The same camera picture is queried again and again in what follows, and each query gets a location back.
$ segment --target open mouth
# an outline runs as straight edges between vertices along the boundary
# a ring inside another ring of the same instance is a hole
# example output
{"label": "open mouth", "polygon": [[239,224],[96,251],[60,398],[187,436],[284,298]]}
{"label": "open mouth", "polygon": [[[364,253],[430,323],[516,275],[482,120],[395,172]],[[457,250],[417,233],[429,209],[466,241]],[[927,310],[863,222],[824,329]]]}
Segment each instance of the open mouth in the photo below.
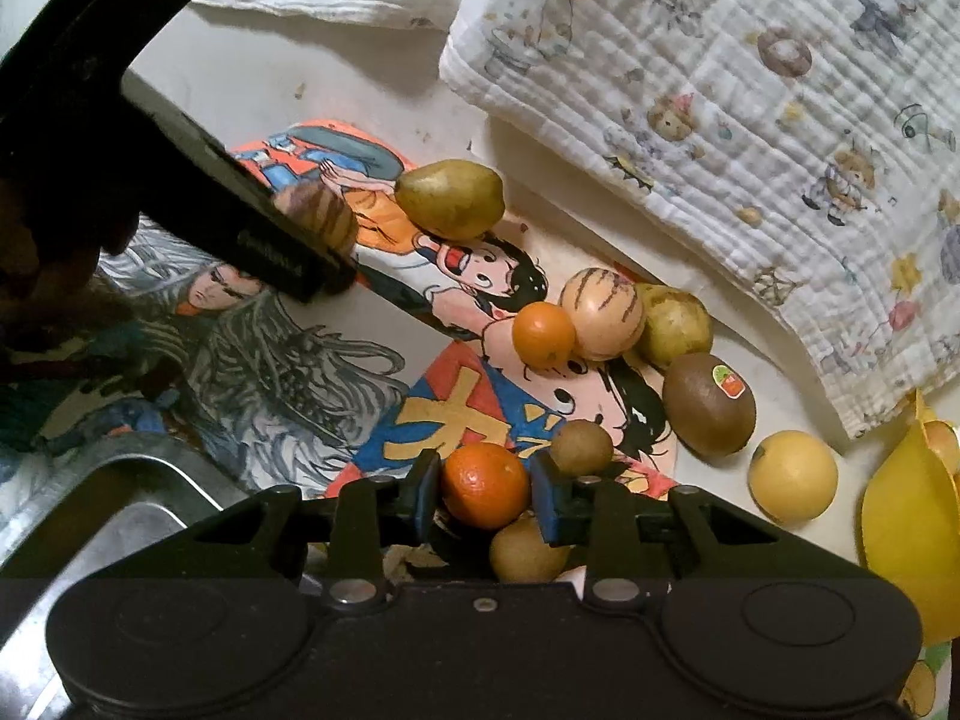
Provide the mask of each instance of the open mouth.
{"label": "open mouth", "polygon": [[464,251],[464,250],[460,250],[459,248],[450,247],[446,252],[446,256],[443,257],[443,265],[454,276],[459,276],[459,275],[463,275],[464,268],[467,267],[467,262],[469,262],[469,259],[470,259],[469,251]]}

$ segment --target black robot gripper base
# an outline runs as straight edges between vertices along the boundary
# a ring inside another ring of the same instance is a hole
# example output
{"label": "black robot gripper base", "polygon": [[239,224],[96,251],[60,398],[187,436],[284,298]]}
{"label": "black robot gripper base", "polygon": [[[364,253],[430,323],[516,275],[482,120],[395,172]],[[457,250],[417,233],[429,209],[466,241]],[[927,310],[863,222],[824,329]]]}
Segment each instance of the black robot gripper base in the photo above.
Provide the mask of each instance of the black robot gripper base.
{"label": "black robot gripper base", "polygon": [[704,490],[654,501],[565,479],[544,452],[530,470],[544,537],[582,545],[583,600],[565,583],[392,586],[384,546],[450,538],[426,451],[335,500],[264,491],[73,586],[47,625],[71,716],[909,717],[920,622],[891,584]]}

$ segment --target fruit sticker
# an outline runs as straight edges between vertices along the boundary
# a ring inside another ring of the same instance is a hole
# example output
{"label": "fruit sticker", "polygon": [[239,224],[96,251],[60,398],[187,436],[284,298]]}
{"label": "fruit sticker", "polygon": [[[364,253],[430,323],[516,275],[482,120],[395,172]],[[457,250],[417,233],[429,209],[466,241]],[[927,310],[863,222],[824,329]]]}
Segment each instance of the fruit sticker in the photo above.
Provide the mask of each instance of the fruit sticker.
{"label": "fruit sticker", "polygon": [[747,389],[747,385],[743,383],[743,379],[737,376],[726,365],[717,365],[714,367],[713,381],[716,382],[720,389],[723,389],[724,394],[731,400],[738,399]]}

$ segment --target brown kiwi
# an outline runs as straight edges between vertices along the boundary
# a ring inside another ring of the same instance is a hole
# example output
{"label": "brown kiwi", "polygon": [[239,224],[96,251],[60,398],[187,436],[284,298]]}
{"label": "brown kiwi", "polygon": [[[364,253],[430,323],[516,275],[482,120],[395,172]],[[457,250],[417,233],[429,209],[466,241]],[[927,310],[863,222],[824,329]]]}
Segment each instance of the brown kiwi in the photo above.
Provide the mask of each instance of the brown kiwi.
{"label": "brown kiwi", "polygon": [[490,544],[490,565],[500,581],[554,581],[569,557],[570,547],[544,543],[533,514],[522,514]]}
{"label": "brown kiwi", "polygon": [[757,427],[750,386],[719,357],[680,355],[664,376],[664,410],[680,440],[705,460],[739,452]]}
{"label": "brown kiwi", "polygon": [[568,476],[597,474],[613,459],[613,439],[596,422],[572,419],[553,437],[550,456],[560,473]]}

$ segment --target orange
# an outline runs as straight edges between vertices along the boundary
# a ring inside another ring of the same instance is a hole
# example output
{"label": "orange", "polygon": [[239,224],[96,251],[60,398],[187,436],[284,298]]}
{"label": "orange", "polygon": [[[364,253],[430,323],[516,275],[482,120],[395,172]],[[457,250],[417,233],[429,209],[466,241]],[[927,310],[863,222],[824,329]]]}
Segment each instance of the orange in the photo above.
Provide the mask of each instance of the orange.
{"label": "orange", "polygon": [[523,514],[530,503],[527,469],[495,443],[455,449],[440,474],[443,504],[466,525],[496,531]]}
{"label": "orange", "polygon": [[553,303],[530,303],[514,317],[517,357],[533,368],[563,365],[573,354],[577,331],[573,319]]}

